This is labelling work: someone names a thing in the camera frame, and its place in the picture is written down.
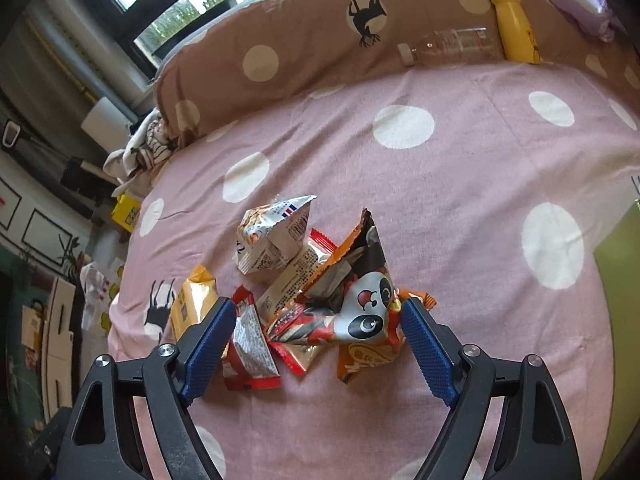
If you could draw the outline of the yellow drink bottle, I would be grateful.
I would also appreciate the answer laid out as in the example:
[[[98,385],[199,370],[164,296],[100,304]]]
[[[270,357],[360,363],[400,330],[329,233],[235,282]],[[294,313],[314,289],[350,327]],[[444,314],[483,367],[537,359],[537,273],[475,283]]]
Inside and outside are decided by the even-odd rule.
[[[506,59],[511,62],[539,64],[540,52],[522,0],[489,0],[494,6]]]

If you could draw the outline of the black tripod stand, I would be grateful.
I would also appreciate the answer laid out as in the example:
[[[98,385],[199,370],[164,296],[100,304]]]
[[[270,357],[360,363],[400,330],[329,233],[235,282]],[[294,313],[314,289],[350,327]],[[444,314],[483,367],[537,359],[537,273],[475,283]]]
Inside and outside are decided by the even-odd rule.
[[[12,119],[2,128],[1,149],[42,184],[62,186],[98,204],[110,198],[115,189],[110,178],[91,162],[65,155]]]

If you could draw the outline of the yellow snack bag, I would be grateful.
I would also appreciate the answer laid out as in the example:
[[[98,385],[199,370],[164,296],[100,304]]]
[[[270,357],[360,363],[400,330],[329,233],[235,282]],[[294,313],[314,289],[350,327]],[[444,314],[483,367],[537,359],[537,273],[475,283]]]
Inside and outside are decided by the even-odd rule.
[[[205,266],[198,264],[184,280],[170,310],[175,341],[186,330],[202,322],[218,299],[216,280]]]

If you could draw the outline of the wall picture frame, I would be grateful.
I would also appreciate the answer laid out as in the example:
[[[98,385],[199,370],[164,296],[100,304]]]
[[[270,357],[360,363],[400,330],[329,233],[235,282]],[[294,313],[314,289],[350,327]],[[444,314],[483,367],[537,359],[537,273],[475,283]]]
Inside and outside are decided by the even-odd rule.
[[[34,209],[26,223],[21,242],[54,266],[62,266],[73,234]]]

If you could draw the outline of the clear plastic bottle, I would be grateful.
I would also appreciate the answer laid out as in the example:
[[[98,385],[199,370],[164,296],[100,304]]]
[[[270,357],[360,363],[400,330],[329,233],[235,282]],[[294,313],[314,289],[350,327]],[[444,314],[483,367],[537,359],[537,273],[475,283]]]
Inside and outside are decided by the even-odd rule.
[[[480,64],[501,58],[485,27],[430,32],[414,44],[397,45],[403,66]]]

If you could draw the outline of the white popcorn snack bag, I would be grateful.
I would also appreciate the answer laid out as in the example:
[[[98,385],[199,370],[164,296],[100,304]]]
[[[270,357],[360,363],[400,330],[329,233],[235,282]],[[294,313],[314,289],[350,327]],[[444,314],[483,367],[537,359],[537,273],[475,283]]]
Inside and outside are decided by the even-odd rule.
[[[247,209],[236,228],[235,263],[243,275],[284,268],[305,240],[315,195]]]

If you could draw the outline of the white patterned shopping bag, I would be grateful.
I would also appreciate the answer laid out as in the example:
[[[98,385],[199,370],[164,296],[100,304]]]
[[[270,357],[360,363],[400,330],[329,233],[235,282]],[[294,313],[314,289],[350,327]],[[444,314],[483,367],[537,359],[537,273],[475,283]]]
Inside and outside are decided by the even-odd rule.
[[[115,258],[104,268],[90,262],[80,270],[80,284],[85,298],[81,328],[96,336],[106,337],[111,329],[110,307],[119,294],[125,261]]]

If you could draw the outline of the small red silver snack pack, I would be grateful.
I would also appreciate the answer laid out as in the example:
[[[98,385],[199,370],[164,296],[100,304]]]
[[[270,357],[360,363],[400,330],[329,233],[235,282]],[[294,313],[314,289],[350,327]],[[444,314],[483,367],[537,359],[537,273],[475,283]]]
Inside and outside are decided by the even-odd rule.
[[[240,286],[231,300],[236,322],[221,360],[224,384],[231,391],[280,388],[281,376],[262,331],[253,294]]]

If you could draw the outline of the orange panda snack bag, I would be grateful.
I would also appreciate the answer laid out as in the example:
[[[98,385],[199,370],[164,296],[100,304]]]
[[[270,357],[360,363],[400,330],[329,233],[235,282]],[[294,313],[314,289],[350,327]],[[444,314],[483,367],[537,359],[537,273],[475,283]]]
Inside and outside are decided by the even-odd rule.
[[[371,211],[315,270],[267,328],[278,349],[337,348],[336,376],[349,382],[362,370],[394,362],[405,343],[401,304],[415,299],[432,310],[427,292],[394,285]]]

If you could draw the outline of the pink polka dot bedsheet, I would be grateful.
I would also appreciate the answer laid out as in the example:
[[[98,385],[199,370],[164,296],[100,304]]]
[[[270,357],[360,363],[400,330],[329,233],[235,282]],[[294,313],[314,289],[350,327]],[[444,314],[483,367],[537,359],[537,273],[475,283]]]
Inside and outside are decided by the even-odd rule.
[[[370,211],[380,250],[349,273],[436,298],[435,318],[497,358],[537,353],[598,468],[613,353],[593,251],[634,198],[639,88],[622,70],[497,64],[403,70],[237,120],[168,160],[131,237],[108,348],[143,358],[206,266],[218,292],[261,295],[233,261],[247,209],[312,197],[335,243]]]

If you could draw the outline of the brown polka dot bolster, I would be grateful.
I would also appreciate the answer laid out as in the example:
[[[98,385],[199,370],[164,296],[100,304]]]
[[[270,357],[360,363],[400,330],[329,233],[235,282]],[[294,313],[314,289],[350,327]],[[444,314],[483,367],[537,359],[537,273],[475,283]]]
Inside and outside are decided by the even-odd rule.
[[[385,128],[393,148],[447,136],[620,143],[639,134],[639,61],[549,0],[522,0],[539,64],[504,55],[489,0],[252,0],[171,53],[154,84],[177,148],[222,136]],[[403,66],[397,45],[485,27],[501,58]]]

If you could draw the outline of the yellow carton box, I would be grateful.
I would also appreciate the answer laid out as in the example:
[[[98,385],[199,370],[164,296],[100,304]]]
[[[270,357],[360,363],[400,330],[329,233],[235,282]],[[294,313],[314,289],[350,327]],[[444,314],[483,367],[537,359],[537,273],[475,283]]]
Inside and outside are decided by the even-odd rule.
[[[111,219],[129,233],[134,232],[141,210],[141,203],[134,197],[122,194],[117,197]]]

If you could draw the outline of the green cardboard box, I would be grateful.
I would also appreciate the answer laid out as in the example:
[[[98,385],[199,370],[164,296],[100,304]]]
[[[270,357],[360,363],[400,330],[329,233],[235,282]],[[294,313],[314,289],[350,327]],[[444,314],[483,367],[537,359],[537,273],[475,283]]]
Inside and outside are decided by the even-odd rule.
[[[594,250],[613,345],[613,396],[599,478],[639,477],[639,203]]]

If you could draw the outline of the striped white cloth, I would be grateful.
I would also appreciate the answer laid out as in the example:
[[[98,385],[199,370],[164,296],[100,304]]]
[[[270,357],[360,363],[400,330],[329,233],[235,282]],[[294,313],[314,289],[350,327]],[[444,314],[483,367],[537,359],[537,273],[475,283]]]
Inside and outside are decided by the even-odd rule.
[[[163,166],[175,151],[176,140],[169,135],[160,111],[153,108],[142,119],[127,144],[111,152],[104,162],[103,171],[118,182],[112,197],[147,196]]]

